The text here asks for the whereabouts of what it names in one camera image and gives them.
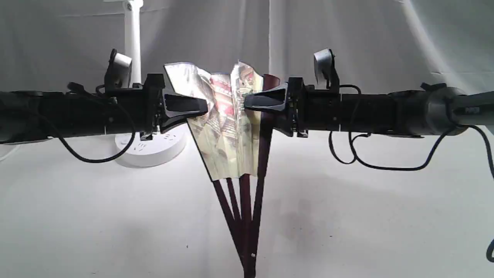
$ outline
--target white backdrop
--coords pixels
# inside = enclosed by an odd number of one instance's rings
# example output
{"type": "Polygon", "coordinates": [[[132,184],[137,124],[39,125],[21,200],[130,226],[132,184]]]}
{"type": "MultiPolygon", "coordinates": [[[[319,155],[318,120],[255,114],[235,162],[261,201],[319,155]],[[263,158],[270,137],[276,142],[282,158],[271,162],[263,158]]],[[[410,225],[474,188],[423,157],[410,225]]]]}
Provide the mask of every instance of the white backdrop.
{"type": "MultiPolygon", "coordinates": [[[[364,93],[442,81],[480,93],[494,89],[493,11],[489,0],[145,0],[142,69],[191,61],[228,72],[242,59],[310,84],[312,53],[330,47],[342,82],[364,93]]],[[[111,48],[123,49],[122,22],[120,3],[0,2],[0,90],[102,83],[111,48]]],[[[348,158],[345,139],[335,144],[348,158]]],[[[411,166],[434,140],[374,136],[357,149],[376,164],[411,166]]],[[[88,157],[113,144],[70,143],[88,157]]],[[[241,277],[193,144],[168,164],[133,169],[84,164],[52,140],[22,147],[0,177],[0,277],[241,277]]],[[[474,132],[446,139],[417,173],[340,165],[327,133],[275,134],[258,276],[489,275],[492,196],[474,132]]]]}

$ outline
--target printed fan paper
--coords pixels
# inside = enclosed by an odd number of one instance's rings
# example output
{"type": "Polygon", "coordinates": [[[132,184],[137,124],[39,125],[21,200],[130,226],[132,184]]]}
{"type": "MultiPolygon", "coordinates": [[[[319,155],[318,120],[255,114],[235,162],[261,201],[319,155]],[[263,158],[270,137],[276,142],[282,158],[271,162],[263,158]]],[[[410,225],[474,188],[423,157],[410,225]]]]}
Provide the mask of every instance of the printed fan paper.
{"type": "Polygon", "coordinates": [[[261,112],[245,110],[244,97],[262,90],[262,76],[242,62],[230,75],[191,63],[166,64],[165,71],[176,93],[207,101],[208,113],[188,124],[211,180],[257,176],[261,112]]]}

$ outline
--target white stand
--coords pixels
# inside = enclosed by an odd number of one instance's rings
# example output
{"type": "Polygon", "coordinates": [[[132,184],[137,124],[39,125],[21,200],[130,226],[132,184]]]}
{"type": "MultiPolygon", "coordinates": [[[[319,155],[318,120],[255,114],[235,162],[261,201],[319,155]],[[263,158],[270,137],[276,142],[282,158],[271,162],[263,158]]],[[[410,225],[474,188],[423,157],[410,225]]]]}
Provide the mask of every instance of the white stand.
{"type": "MultiPolygon", "coordinates": [[[[125,55],[132,58],[130,84],[142,83],[141,77],[141,35],[139,12],[143,0],[103,0],[104,2],[123,2],[125,26],[125,55]]],[[[176,127],[165,134],[153,134],[153,140],[141,141],[139,133],[130,149],[120,159],[131,166],[149,167],[172,160],[185,147],[188,129],[185,125],[176,127]]],[[[129,142],[129,135],[115,136],[117,150],[120,151],[129,142]]]]}

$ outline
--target white table surface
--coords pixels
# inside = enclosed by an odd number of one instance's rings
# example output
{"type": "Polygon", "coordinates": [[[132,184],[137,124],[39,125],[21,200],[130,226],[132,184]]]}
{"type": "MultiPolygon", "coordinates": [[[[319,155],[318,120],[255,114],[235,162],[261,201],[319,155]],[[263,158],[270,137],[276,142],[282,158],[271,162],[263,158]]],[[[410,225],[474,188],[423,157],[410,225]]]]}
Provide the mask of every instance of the white table surface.
{"type": "MultiPolygon", "coordinates": [[[[415,173],[341,165],[327,135],[274,135],[258,277],[492,275],[494,182],[478,134],[446,138],[415,173]]],[[[373,136],[357,149],[372,163],[415,166],[434,139],[373,136]]],[[[90,158],[113,150],[112,136],[69,143],[90,158]]],[[[348,159],[346,134],[335,144],[348,159]]],[[[24,145],[0,163],[2,278],[242,276],[192,140],[153,168],[85,164],[58,140],[24,145]]]]}

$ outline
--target power strip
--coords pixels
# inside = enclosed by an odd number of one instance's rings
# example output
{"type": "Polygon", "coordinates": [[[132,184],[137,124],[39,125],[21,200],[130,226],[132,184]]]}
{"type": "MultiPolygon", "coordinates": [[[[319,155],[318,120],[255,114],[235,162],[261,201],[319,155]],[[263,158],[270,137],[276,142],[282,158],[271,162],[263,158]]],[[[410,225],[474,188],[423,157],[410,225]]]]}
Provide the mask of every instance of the power strip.
{"type": "MultiPolygon", "coordinates": [[[[151,167],[166,163],[185,148],[189,133],[189,127],[183,124],[165,134],[153,135],[153,139],[149,141],[141,141],[139,134],[136,134],[134,142],[119,160],[136,167],[151,167]]],[[[130,134],[115,136],[117,151],[121,151],[129,140],[130,134]]]]}

